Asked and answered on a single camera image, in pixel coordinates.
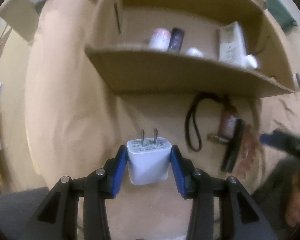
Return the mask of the person right hand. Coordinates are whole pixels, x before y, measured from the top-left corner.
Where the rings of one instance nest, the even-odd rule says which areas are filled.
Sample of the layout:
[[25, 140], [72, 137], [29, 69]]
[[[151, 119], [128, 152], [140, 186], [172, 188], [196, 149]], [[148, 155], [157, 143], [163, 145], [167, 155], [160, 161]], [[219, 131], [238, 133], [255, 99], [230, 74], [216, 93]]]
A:
[[285, 222], [290, 228], [300, 224], [300, 170], [292, 176], [292, 189], [285, 213]]

